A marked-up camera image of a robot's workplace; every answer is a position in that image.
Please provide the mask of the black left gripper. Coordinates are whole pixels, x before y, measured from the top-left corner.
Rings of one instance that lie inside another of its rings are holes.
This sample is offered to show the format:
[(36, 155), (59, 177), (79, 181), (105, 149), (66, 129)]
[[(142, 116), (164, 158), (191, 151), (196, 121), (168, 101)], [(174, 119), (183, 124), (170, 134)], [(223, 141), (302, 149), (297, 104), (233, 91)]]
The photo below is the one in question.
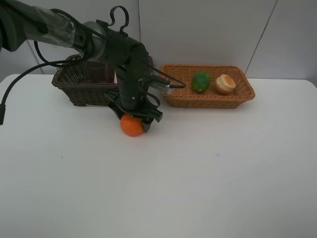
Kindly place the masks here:
[(128, 99), (120, 96), (118, 90), (107, 90), (105, 92), (105, 98), (109, 100), (108, 107), (115, 113), (117, 118), (121, 120), (124, 114), (130, 114), (131, 116), (141, 118), (143, 131), (146, 133), (149, 131), (153, 120), (160, 122), (162, 119), (162, 112), (160, 112), (148, 99), (145, 99), (145, 95), (141, 97), (140, 101), (135, 99)]

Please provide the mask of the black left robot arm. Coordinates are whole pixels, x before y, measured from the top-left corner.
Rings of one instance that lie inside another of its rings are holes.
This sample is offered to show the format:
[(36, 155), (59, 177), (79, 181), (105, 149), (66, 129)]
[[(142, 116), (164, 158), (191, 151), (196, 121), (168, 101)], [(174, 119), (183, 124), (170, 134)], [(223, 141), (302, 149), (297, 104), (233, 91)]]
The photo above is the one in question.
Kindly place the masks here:
[(26, 40), (44, 42), (77, 50), (77, 60), (51, 62), (56, 67), (73, 67), (84, 62), (109, 64), (114, 67), (117, 85), (103, 91), (107, 105), (118, 118), (124, 114), (140, 119), (144, 131), (153, 121), (160, 121), (159, 100), (149, 101), (153, 82), (168, 85), (153, 75), (154, 67), (144, 45), (123, 30), (114, 31), (103, 21), (80, 23), (59, 9), (40, 9), (17, 0), (0, 3), (0, 47), (16, 51)]

